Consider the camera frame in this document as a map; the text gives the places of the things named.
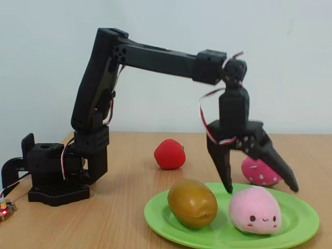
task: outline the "pink plush toy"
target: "pink plush toy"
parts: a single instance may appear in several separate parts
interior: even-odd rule
[[[247,157],[242,163],[242,173],[247,180],[258,186],[274,185],[282,178],[263,161]]]
[[[235,227],[243,232],[275,234],[281,228],[279,204],[260,186],[237,192],[229,203],[229,214]]]

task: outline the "red strawberry toy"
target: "red strawberry toy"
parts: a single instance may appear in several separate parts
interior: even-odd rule
[[[155,150],[155,159],[163,170],[175,170],[186,161],[184,147],[174,139],[164,140]]]

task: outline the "robotic arm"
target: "robotic arm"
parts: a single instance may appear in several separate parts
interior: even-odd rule
[[[248,119],[249,95],[242,86],[247,71],[244,61],[213,50],[195,56],[139,44],[128,37],[128,33],[118,29],[98,29],[72,114],[74,142],[66,146],[35,144],[33,134],[29,134],[22,140],[23,158],[11,159],[3,167],[4,185],[18,179],[18,171],[25,170],[32,175],[29,201],[57,206],[89,197],[86,185],[107,172],[109,129],[103,120],[109,112],[112,117],[114,87],[122,65],[213,86],[223,81],[226,87],[219,97],[219,119],[206,124],[206,139],[207,150],[225,189],[232,193],[230,151],[240,150],[264,161],[292,191],[298,191],[291,168],[273,148],[263,123]],[[87,170],[83,169],[84,159],[88,161]],[[60,164],[65,165],[65,179]]]

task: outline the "table surface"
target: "table surface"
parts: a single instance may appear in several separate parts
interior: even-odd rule
[[[162,171],[153,157],[156,147],[172,138],[185,147],[187,160],[179,170]],[[291,165],[300,192],[321,219],[316,236],[298,246],[329,248],[332,244],[332,136],[272,135],[275,148]],[[234,183],[248,183],[241,173],[245,155],[231,153]],[[154,195],[183,177],[221,182],[206,149],[205,134],[111,132],[108,172],[91,186],[91,198],[60,207],[29,203],[29,178],[9,195],[18,207],[0,223],[0,241],[6,248],[182,248],[156,235],[144,219],[144,207]],[[274,189],[291,193],[283,183]]]

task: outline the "circuit board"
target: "circuit board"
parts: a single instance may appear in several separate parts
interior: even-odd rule
[[[13,213],[16,211],[15,203],[10,200],[5,200],[0,203],[0,222],[5,222],[8,220]]]

